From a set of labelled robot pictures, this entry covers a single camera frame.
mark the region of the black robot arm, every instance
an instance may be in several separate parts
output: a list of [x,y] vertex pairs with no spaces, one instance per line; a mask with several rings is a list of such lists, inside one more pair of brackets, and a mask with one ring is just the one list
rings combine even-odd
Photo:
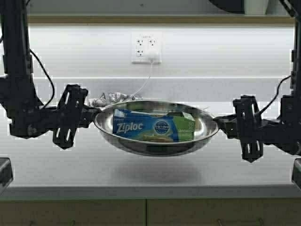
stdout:
[[[242,158],[253,162],[263,155],[263,144],[274,145],[291,155],[301,155],[301,1],[280,0],[291,17],[295,18],[295,46],[292,51],[293,71],[281,83],[291,79],[291,94],[281,99],[280,116],[265,120],[262,113],[276,97],[259,110],[255,97],[242,96],[233,101],[235,114],[217,117],[214,120],[228,138],[239,139]],[[301,188],[300,159],[295,161],[293,182]]]
[[72,147],[77,128],[87,128],[99,110],[84,105],[88,91],[78,85],[67,85],[57,107],[43,105],[32,79],[25,0],[0,0],[0,13],[6,74],[0,103],[12,120],[10,134],[30,138],[51,130],[56,145]]

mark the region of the crumpled plastic bag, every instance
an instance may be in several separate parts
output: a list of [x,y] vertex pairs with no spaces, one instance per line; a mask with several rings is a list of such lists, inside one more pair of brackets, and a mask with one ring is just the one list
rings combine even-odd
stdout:
[[140,96],[127,95],[119,92],[108,93],[107,95],[103,93],[100,98],[89,99],[88,104],[91,107],[105,107],[107,105],[141,99]]

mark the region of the white countertop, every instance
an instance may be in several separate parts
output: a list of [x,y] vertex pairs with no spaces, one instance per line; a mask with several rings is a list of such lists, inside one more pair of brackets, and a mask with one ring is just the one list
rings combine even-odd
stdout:
[[[188,104],[209,106],[216,116],[233,113],[228,102]],[[295,156],[265,146],[264,156],[248,163],[241,159],[239,141],[221,131],[194,153],[153,158],[115,148],[91,124],[78,130],[72,149],[60,150],[52,132],[29,140],[10,136],[0,111],[0,157],[10,158],[14,170],[2,200],[301,197],[290,181]],[[278,105],[267,114],[276,117]]]

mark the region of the ziploc logo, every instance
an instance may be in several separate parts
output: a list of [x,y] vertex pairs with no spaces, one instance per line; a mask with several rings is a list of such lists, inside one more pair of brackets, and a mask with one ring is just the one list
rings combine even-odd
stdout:
[[118,123],[118,130],[117,133],[124,133],[126,134],[129,131],[136,131],[136,130],[142,130],[143,129],[143,124],[142,123],[133,123],[131,122],[130,124],[127,123]]
[[165,121],[158,121],[154,128],[157,133],[164,134],[169,130],[169,125]]

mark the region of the black cable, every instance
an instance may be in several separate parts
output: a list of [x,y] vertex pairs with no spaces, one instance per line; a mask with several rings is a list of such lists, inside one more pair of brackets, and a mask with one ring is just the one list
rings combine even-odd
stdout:
[[48,102],[43,106],[43,109],[46,108],[50,102],[53,100],[54,96],[55,96],[55,86],[50,78],[50,76],[48,75],[47,71],[45,70],[44,68],[44,65],[42,64],[42,62],[40,61],[40,59],[38,58],[38,56],[32,51],[30,50],[31,54],[36,58],[36,60],[38,61],[38,63],[40,64],[43,72],[45,73],[46,77],[48,78],[50,84],[51,84],[51,87],[52,87],[52,95],[51,95],[51,98],[48,100]]
[[262,109],[259,111],[259,115],[262,115],[262,113],[264,113],[264,112],[268,109],[268,107],[270,107],[271,104],[274,103],[274,101],[277,99],[277,97],[278,97],[278,95],[279,95],[279,90],[280,90],[281,84],[282,84],[285,80],[289,79],[290,77],[291,77],[291,75],[285,77],[284,79],[282,79],[282,80],[280,81],[280,83],[278,84],[278,87],[277,87],[276,95],[275,95],[274,98],[269,102],[268,105],[266,105],[264,108],[262,108]]

